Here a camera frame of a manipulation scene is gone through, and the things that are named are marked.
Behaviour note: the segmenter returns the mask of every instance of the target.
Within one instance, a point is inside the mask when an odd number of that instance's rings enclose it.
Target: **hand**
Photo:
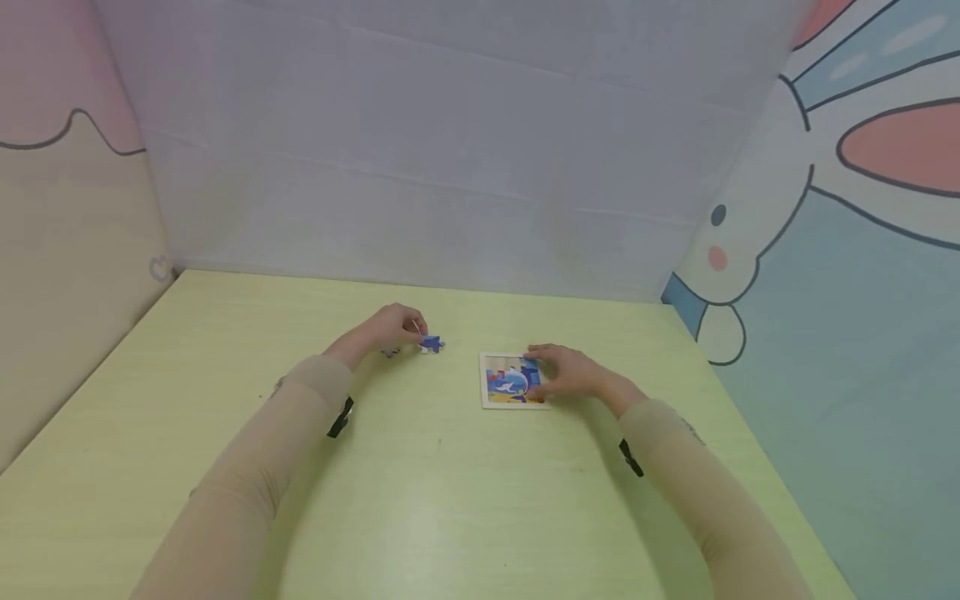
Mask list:
[[[324,352],[356,371],[367,354],[406,344],[419,344],[428,333],[426,321],[416,308],[393,303],[376,311]]]
[[[550,381],[531,390],[533,397],[600,396],[603,381],[612,375],[580,350],[555,344],[533,345],[528,349],[530,351],[523,358],[539,360],[556,374]]]
[[[533,398],[547,396],[594,396],[620,418],[631,406],[647,396],[626,377],[619,375],[583,354],[580,350],[555,344],[534,345],[524,358],[539,360],[555,376],[528,393]]]

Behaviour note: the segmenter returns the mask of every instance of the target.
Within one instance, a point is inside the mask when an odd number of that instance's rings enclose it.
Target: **finger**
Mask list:
[[[416,331],[403,330],[403,340],[407,344],[419,344],[423,341],[423,336]]]
[[[403,311],[403,322],[406,324],[410,322],[413,326],[423,335],[427,334],[427,325],[426,319],[423,318],[423,314],[416,308],[400,304],[400,309]]]
[[[561,389],[561,384],[555,381],[547,381],[546,383],[540,384],[534,388],[531,388],[527,392],[527,396],[534,400],[547,399],[548,397],[558,393]]]
[[[529,352],[523,355],[523,358],[531,360],[542,360],[547,362],[556,362],[560,353],[560,348],[553,344],[543,344],[530,346]]]

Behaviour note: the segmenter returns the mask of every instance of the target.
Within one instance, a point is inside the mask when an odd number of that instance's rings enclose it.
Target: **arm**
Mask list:
[[[352,372],[371,351],[417,343],[417,328],[418,311],[385,306],[283,377],[190,494],[131,599],[248,597],[280,500],[343,410]]]
[[[530,350],[528,357],[558,373],[537,394],[596,396],[619,420],[636,461],[700,548],[716,598],[812,597],[766,515],[672,408],[582,352],[553,345]]]

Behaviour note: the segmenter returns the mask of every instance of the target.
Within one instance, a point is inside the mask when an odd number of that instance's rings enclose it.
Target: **pink wall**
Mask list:
[[[87,0],[0,3],[0,471],[169,284],[140,134]]]

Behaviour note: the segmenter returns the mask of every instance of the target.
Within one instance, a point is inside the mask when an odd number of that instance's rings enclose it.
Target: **rabbit eye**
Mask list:
[[[727,207],[723,204],[718,204],[713,212],[710,213],[710,224],[714,227],[720,225],[724,222],[724,219],[727,218]]]

